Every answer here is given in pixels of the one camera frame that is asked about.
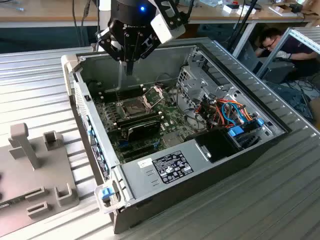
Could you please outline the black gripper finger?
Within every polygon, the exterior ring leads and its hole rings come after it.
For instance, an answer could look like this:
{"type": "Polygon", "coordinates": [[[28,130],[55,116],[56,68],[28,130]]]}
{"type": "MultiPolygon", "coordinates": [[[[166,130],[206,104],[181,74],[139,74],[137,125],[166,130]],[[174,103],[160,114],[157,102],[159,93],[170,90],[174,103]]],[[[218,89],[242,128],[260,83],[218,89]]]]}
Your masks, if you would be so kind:
{"type": "Polygon", "coordinates": [[[147,58],[160,44],[160,40],[154,32],[137,34],[136,43],[133,49],[132,59],[130,61],[130,75],[133,74],[134,63],[139,59],[147,58]]]}
{"type": "Polygon", "coordinates": [[[108,53],[115,61],[120,62],[124,67],[126,75],[130,75],[130,61],[125,58],[125,50],[122,45],[115,39],[107,27],[96,33],[98,46],[108,53]]]}

